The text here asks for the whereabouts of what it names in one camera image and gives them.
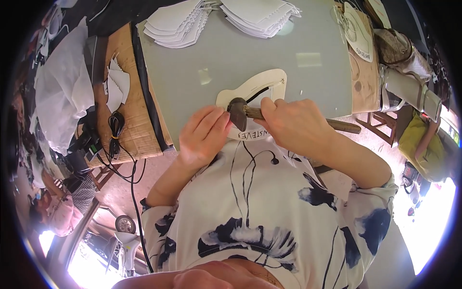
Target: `coiled black cable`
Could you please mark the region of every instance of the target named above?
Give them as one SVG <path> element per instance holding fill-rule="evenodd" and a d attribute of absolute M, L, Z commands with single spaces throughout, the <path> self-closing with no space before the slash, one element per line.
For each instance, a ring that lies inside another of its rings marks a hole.
<path fill-rule="evenodd" d="M 145 168 L 146 168 L 146 159 L 144 161 L 143 171 L 141 172 L 140 178 L 135 182 L 134 177 L 135 177 L 135 172 L 136 172 L 136 164 L 138 163 L 138 160 L 134 160 L 133 156 L 119 142 L 119 137 L 122 134 L 123 127 L 125 126 L 125 118 L 123 117 L 123 115 L 120 112 L 114 111 L 112 113 L 112 115 L 108 119 L 108 124 L 109 124 L 109 127 L 111 129 L 111 133 L 112 133 L 111 139 L 109 140 L 109 153 L 106 152 L 106 150 L 104 148 L 103 148 L 103 150 L 104 150 L 104 153 L 106 154 L 107 159 L 109 160 L 109 164 L 106 164 L 99 154 L 97 155 L 97 157 L 98 157 L 99 161 L 103 165 L 105 165 L 108 169 L 113 171 L 115 174 L 117 174 L 123 180 L 130 183 L 130 188 L 131 188 L 131 191 L 132 191 L 133 204 L 135 205 L 136 217 L 138 218 L 138 226 L 140 228 L 141 247 L 143 248 L 143 253 L 144 253 L 144 256 L 145 256 L 145 259 L 146 259 L 146 264 L 148 266 L 149 271 L 154 272 L 154 270 L 152 269 L 152 266 L 151 266 L 151 262 L 149 261 L 149 257 L 148 257 L 147 252 L 146 252 L 146 246 L 145 246 L 144 237 L 143 237 L 143 227 L 141 226 L 140 212 L 138 211 L 138 206 L 136 205 L 135 193 L 134 193 L 134 190 L 133 190 L 133 185 L 139 183 L 141 181 L 141 178 L 144 175 L 144 171 L 145 171 Z M 112 160 L 119 159 L 120 149 L 121 148 L 130 156 L 130 158 L 133 161 L 132 174 L 130 176 L 127 176 L 127 177 L 121 175 L 118 172 L 118 170 L 115 169 L 112 166 Z"/>

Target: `necklace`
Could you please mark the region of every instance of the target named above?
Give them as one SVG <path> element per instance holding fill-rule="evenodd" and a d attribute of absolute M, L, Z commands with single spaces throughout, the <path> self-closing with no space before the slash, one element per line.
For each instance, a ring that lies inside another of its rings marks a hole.
<path fill-rule="evenodd" d="M 268 282 L 270 282 L 272 285 L 274 285 L 274 286 L 276 286 L 276 287 L 279 288 L 278 282 L 277 282 L 276 280 L 272 279 L 272 278 L 269 276 L 269 274 L 263 275 L 263 274 L 259 274 L 259 273 L 255 273 L 255 272 L 251 272 L 251 273 L 252 273 L 253 275 L 259 275 L 259 276 L 265 277 L 265 278 L 268 280 Z"/>

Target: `beige bag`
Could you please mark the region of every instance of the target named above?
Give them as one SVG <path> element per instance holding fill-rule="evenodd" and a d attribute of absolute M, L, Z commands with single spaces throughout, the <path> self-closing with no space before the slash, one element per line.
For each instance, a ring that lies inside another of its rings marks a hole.
<path fill-rule="evenodd" d="M 427 60 L 405 35 L 394 29 L 375 29 L 374 33 L 381 63 L 403 74 L 414 72 L 424 82 L 432 78 Z"/>

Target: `white motor scooter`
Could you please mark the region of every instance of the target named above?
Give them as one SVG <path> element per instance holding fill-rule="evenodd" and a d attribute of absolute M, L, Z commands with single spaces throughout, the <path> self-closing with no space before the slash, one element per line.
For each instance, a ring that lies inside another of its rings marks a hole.
<path fill-rule="evenodd" d="M 135 223 L 129 216 L 119 216 L 115 221 L 115 227 L 117 232 L 114 235 L 121 243 L 119 273 L 124 277 L 132 277 L 135 275 L 135 254 L 141 238 L 135 233 Z"/>

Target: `gray work surface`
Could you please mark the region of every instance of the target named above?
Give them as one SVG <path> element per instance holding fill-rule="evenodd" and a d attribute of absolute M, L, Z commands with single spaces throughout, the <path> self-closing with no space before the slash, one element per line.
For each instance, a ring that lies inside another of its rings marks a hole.
<path fill-rule="evenodd" d="M 196 44 L 171 49 L 154 43 L 138 24 L 152 87 L 176 149 L 178 135 L 199 108 L 262 71 L 287 73 L 285 100 L 314 100 L 327 118 L 351 115 L 351 68 L 332 0 L 292 0 L 302 10 L 287 35 L 247 35 L 222 11 L 212 11 Z"/>

